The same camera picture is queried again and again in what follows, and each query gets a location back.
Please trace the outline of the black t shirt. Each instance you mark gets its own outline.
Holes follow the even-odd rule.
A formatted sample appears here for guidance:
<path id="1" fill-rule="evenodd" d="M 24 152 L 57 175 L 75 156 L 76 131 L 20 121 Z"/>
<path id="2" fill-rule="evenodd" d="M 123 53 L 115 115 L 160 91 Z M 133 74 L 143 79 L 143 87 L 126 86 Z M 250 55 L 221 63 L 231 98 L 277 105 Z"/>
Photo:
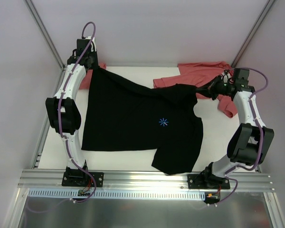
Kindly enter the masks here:
<path id="1" fill-rule="evenodd" d="M 157 170 L 167 175 L 191 172 L 203 140 L 196 104 L 193 85 L 152 89 L 96 69 L 89 87 L 82 149 L 154 149 L 152 166 Z"/>

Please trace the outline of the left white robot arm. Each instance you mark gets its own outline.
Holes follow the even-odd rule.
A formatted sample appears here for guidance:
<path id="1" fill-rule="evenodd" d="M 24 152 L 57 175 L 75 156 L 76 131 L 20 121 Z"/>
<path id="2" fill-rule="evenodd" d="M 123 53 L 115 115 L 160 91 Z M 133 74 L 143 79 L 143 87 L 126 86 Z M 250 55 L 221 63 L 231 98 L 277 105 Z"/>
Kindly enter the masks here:
<path id="1" fill-rule="evenodd" d="M 86 159 L 79 141 L 81 114 L 75 103 L 80 84 L 88 70 L 98 67 L 93 37 L 81 37 L 67 61 L 64 78 L 58 91 L 45 101 L 50 126 L 60 135 L 66 151 L 67 165 L 62 186 L 86 186 L 91 182 Z"/>

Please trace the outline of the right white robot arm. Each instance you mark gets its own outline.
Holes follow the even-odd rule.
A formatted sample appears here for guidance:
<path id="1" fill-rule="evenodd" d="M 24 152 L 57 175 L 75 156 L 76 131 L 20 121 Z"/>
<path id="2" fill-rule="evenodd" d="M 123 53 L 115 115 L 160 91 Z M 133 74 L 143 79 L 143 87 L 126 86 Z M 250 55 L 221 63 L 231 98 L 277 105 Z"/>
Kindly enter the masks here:
<path id="1" fill-rule="evenodd" d="M 211 162 L 201 172 L 202 183 L 214 188 L 228 183 L 228 177 L 238 169 L 253 171 L 261 164 L 274 138 L 259 114 L 256 97 L 265 88 L 256 90 L 248 83 L 251 68 L 225 69 L 222 74 L 197 89 L 198 93 L 215 99 L 219 95 L 231 98 L 238 114 L 239 127 L 228 143 L 227 154 Z"/>

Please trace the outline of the folded red t shirt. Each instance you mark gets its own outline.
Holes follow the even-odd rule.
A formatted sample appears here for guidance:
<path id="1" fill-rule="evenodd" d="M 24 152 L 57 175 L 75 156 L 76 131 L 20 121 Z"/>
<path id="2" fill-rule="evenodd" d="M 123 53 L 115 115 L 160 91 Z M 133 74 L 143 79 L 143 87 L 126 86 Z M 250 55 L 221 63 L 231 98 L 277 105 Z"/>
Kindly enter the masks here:
<path id="1" fill-rule="evenodd" d="M 79 90 L 89 90 L 92 79 L 96 77 L 99 74 L 99 72 L 100 69 L 95 69 L 95 70 L 89 69 L 79 86 Z"/>

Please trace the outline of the crumpled red t shirt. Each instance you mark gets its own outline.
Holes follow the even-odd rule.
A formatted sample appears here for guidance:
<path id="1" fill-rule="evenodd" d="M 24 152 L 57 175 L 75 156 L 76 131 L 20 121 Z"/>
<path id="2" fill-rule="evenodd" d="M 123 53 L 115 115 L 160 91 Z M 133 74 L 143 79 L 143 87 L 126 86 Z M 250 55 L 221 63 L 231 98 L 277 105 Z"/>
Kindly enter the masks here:
<path id="1" fill-rule="evenodd" d="M 200 63 L 182 63 L 178 64 L 180 74 L 178 76 L 163 77 L 153 80 L 154 88 L 164 88 L 175 84 L 186 84 L 201 87 L 216 76 L 223 73 L 225 69 L 231 66 L 225 61 L 219 62 L 200 62 Z M 237 113 L 237 108 L 229 96 L 218 95 L 218 110 L 227 117 L 233 118 Z"/>

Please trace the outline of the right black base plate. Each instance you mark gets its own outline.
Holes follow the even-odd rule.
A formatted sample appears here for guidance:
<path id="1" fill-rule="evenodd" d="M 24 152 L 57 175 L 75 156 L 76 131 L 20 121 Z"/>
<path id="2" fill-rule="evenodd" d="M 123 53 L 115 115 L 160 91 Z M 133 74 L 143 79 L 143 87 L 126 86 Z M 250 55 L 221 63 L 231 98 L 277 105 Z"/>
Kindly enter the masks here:
<path id="1" fill-rule="evenodd" d="M 188 174 L 187 175 L 187 183 L 189 189 L 223 189 L 229 190 L 230 183 L 227 179 L 218 178 L 218 179 L 211 179 L 206 178 L 204 174 Z"/>

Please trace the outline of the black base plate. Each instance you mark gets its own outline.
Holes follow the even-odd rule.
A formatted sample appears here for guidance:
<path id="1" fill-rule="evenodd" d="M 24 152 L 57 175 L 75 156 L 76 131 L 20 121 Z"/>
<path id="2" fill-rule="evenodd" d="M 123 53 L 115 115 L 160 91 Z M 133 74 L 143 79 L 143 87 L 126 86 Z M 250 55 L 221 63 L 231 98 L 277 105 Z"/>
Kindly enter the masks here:
<path id="1" fill-rule="evenodd" d="M 229 190 L 230 183 L 227 179 L 218 178 L 218 179 L 211 179 L 206 178 L 204 174 L 188 174 L 187 175 L 187 183 L 189 189 L 223 189 Z"/>
<path id="2" fill-rule="evenodd" d="M 63 174 L 61 185 L 64 187 L 102 187 L 104 181 L 103 172 L 89 172 L 90 175 L 81 170 L 67 168 Z"/>

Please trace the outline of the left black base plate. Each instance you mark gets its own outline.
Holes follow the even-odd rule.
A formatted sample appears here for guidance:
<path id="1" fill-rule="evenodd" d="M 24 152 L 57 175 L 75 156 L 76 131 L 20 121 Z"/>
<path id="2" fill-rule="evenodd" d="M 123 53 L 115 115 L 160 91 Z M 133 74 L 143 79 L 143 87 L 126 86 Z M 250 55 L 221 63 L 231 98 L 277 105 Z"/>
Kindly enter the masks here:
<path id="1" fill-rule="evenodd" d="M 64 187 L 102 187 L 104 181 L 103 172 L 89 172 L 90 175 L 81 170 L 67 168 L 63 174 L 61 185 Z"/>

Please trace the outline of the aluminium front rail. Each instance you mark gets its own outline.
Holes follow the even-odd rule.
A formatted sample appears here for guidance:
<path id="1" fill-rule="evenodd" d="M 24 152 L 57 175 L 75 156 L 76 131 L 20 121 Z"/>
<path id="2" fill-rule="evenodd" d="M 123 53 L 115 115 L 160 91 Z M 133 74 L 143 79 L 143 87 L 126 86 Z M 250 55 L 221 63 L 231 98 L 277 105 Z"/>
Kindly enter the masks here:
<path id="1" fill-rule="evenodd" d="M 103 171 L 104 189 L 116 190 L 187 190 L 195 180 L 188 174 L 166 176 L 157 171 Z M 59 188 L 64 170 L 25 169 L 20 176 L 18 187 Z M 241 192 L 274 192 L 274 181 L 266 173 L 235 172 L 230 176 L 230 187 Z"/>

